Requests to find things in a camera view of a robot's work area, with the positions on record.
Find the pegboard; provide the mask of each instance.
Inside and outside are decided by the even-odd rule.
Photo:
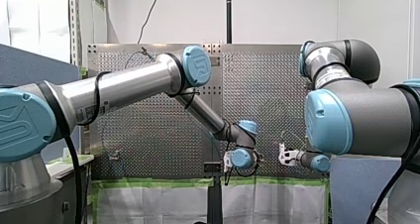
[[[305,149],[306,80],[299,75],[300,46],[223,45],[223,115],[229,121],[257,122],[257,150],[264,163],[259,175],[319,176],[278,161],[282,131],[286,146]],[[290,133],[301,138],[297,140]]]
[[[151,62],[152,57],[190,45],[91,45],[90,75]],[[302,176],[305,168],[279,164],[280,133],[304,138],[305,79],[298,73],[300,46],[199,45],[210,55],[211,81],[197,88],[203,100],[230,122],[259,124],[257,148],[265,162],[259,175]],[[285,136],[286,145],[302,145]],[[96,152],[93,178],[202,177],[203,162],[220,161],[224,144],[215,141],[176,100],[160,94],[99,118],[91,125]],[[319,176],[310,174],[305,177]]]
[[[90,45],[89,73],[116,71],[152,62],[161,53],[190,45]],[[143,48],[148,56],[142,54]],[[221,104],[215,95],[220,68],[212,81],[198,88],[208,104]],[[96,154],[93,178],[202,177],[203,162],[213,159],[219,143],[192,115],[166,94],[159,94],[98,118],[91,125],[91,151]]]

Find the silver arm tube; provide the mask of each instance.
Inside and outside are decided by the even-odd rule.
[[[70,131],[93,116],[95,77],[64,85],[45,83],[56,98]],[[162,92],[175,94],[181,89],[181,72],[172,56],[160,55],[153,63],[104,74],[98,87],[101,99],[99,115],[103,115]],[[18,89],[45,99],[35,84]],[[56,134],[54,137],[55,140],[60,138]]]
[[[225,127],[223,119],[211,109],[200,97],[192,93],[192,89],[185,91],[183,95],[175,96],[175,99],[203,124],[212,134],[217,134]]]
[[[192,89],[185,90],[183,94],[175,96],[175,99],[183,106],[187,106],[186,110],[203,124],[215,139],[236,142],[250,149],[255,147],[255,138],[250,133],[238,125],[228,125],[199,96],[195,96]]]
[[[216,140],[234,142],[235,150],[229,159],[235,168],[256,168],[261,156],[255,151],[257,131],[246,132],[241,123],[229,124],[214,112],[192,89],[187,89],[175,99],[182,104]]]

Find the pegboard frame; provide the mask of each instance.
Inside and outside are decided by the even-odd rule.
[[[97,52],[100,52],[101,47],[104,45],[90,45],[90,52],[88,52],[88,57],[89,57],[89,75],[93,76],[96,74],[97,72],[97,64],[94,64],[94,57],[95,54]],[[137,50],[140,47],[145,47],[148,49],[148,51],[150,52],[170,52],[170,51],[176,51],[181,49],[182,47],[186,47],[186,46],[190,46],[190,45],[106,45],[107,50],[112,51],[112,50],[121,50],[121,52],[125,52],[125,53],[132,53],[133,50],[128,50],[127,48],[124,49],[124,47],[134,47]],[[197,90],[201,93],[202,98],[215,110],[217,110],[217,113],[219,113],[221,116],[223,116],[223,103],[224,101],[222,101],[223,99],[229,99],[224,97],[224,91],[225,91],[225,86],[224,86],[224,81],[223,81],[223,69],[224,69],[224,62],[222,59],[223,53],[225,52],[254,52],[254,53],[278,53],[279,51],[281,51],[282,53],[291,53],[291,54],[296,54],[296,56],[298,55],[299,52],[299,46],[279,46],[279,45],[222,45],[222,44],[202,44],[202,45],[197,45],[197,46],[201,46],[203,49],[206,49],[207,53],[210,55],[211,57],[211,61],[212,61],[212,65],[213,65],[213,70],[218,70],[218,72],[216,74],[219,74],[220,77],[215,77],[213,76],[212,79],[214,78],[215,81],[211,81],[209,84],[206,84],[206,86],[202,86],[200,88],[197,88]],[[97,129],[95,130],[96,125],[93,124],[92,127],[92,133],[93,133],[93,137],[95,136],[94,134],[97,133]],[[215,151],[215,149],[210,145],[210,144],[206,144],[205,146],[203,146],[204,150],[202,151],[203,153],[209,153],[211,154],[211,159],[203,159],[203,162],[207,162],[207,161],[218,161],[218,152]],[[223,145],[219,146],[219,151],[221,151],[220,153],[223,152]],[[302,174],[301,171],[296,171],[296,170],[291,170],[290,173],[279,173],[279,172],[264,172],[263,175],[272,175],[272,176],[287,176],[287,177],[305,177],[305,178],[319,178],[322,175],[319,173],[307,173],[307,174]]]

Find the white wall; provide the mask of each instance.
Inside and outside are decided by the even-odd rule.
[[[339,39],[371,44],[381,72],[375,87],[401,83],[410,76],[412,0],[339,0]]]
[[[108,41],[135,44],[154,0],[108,0]],[[157,0],[141,43],[218,42],[225,0]]]
[[[232,0],[233,43],[337,40],[338,0]]]
[[[154,0],[108,0],[109,43],[136,43]],[[337,39],[338,0],[232,0],[233,43]],[[226,42],[225,0],[158,0],[142,43]]]

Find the wire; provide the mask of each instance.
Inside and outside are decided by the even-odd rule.
[[[95,78],[95,89],[93,90],[93,93],[94,93],[94,96],[95,96],[95,108],[93,110],[93,116],[89,120],[87,120],[85,123],[81,123],[81,124],[77,124],[77,125],[79,125],[79,126],[90,125],[98,117],[99,110],[100,110],[100,107],[101,107],[101,95],[99,93],[99,80],[101,80],[101,77],[103,75],[107,74],[107,73],[110,73],[110,71],[100,72]]]
[[[14,87],[16,87],[16,85],[8,85],[8,84],[0,85],[0,88],[14,88]]]
[[[157,0],[155,0],[155,1],[154,1],[154,3],[152,4],[151,9],[149,10],[148,17],[146,18],[145,22],[144,22],[144,23],[143,23],[143,25],[142,25],[142,29],[140,30],[140,36],[139,36],[139,39],[137,40],[137,44],[139,44],[139,43],[140,43],[140,40],[141,40],[141,39],[142,39],[142,37],[143,37],[143,30],[145,29],[145,26],[146,26],[146,24],[148,23],[149,18],[151,17],[152,10],[154,9],[154,7],[155,7],[155,4],[156,4],[156,3],[157,3]]]
[[[408,167],[408,165],[413,160],[414,156],[417,154],[417,152],[420,150],[420,135],[417,137],[416,141],[414,142],[413,146],[410,146],[407,149],[408,154],[405,158],[401,161],[401,166],[398,168],[396,173],[392,176],[391,180],[388,182],[386,187],[382,190],[379,197],[377,198],[376,203],[373,206],[373,209],[370,211],[370,215],[367,219],[367,224],[371,224],[374,221],[375,215],[377,210],[380,207],[380,204],[382,203],[385,196],[388,194],[388,192],[391,190],[391,188],[395,185],[396,181],[401,177],[402,173],[405,171],[405,169]]]
[[[80,165],[78,162],[77,152],[74,147],[73,141],[71,141],[71,138],[64,137],[65,142],[67,143],[68,150],[70,151],[71,156],[71,162],[73,163],[73,169],[74,169],[74,180],[76,185],[76,216],[75,216],[75,224],[79,224],[82,221],[82,183],[81,183],[81,171],[80,171]]]
[[[124,69],[127,68],[127,65],[129,65],[129,62],[131,61],[131,59],[133,58],[133,56],[135,56],[137,54],[142,54],[144,56],[147,56],[151,61],[155,61],[154,57],[148,53],[148,50],[145,47],[142,47],[142,50],[141,51],[135,52],[135,53],[133,53],[133,54],[131,54],[129,56],[129,58],[127,59],[126,63],[124,64]]]

